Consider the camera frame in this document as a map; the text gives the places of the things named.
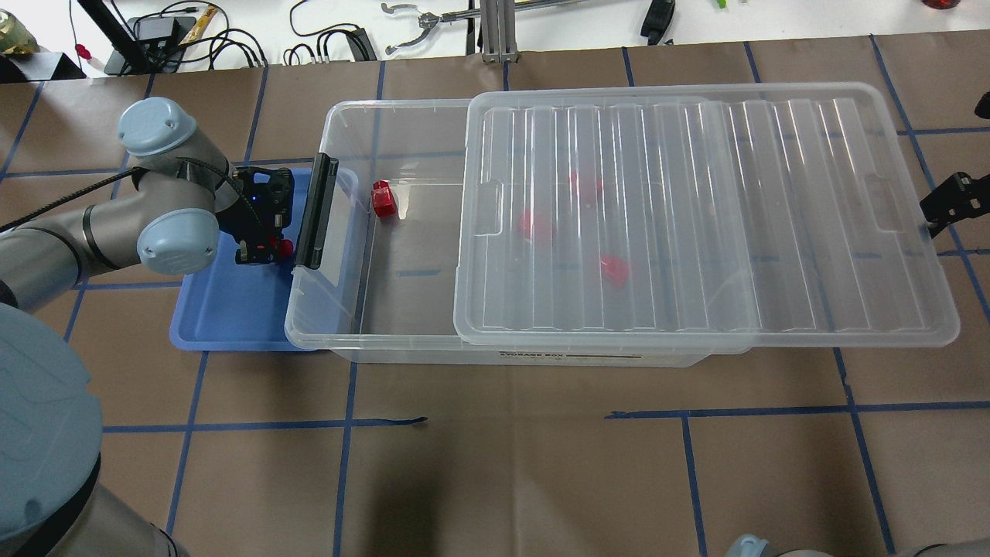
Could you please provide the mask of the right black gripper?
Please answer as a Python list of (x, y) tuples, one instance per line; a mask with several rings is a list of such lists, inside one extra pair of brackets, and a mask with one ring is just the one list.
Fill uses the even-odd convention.
[(952, 173), (920, 201), (931, 239), (948, 226), (989, 212), (989, 174), (973, 179), (965, 172)]

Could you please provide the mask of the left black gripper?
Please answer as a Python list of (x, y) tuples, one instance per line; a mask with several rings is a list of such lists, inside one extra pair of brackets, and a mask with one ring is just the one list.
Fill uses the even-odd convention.
[(238, 243), (234, 264), (271, 265), (284, 258), (284, 229), (292, 223), (292, 205), (289, 210), (274, 212), (242, 196), (219, 212), (218, 222), (220, 231)]

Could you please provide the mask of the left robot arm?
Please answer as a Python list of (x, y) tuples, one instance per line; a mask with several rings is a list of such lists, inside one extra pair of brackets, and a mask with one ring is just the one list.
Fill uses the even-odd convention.
[(135, 192), (56, 214), (56, 200), (2, 226), (2, 554), (185, 556), (169, 533), (102, 484), (103, 415), (77, 352), (36, 310), (92, 276), (142, 267), (190, 275), (293, 254), (289, 169), (237, 168), (176, 102), (138, 100), (120, 143)]

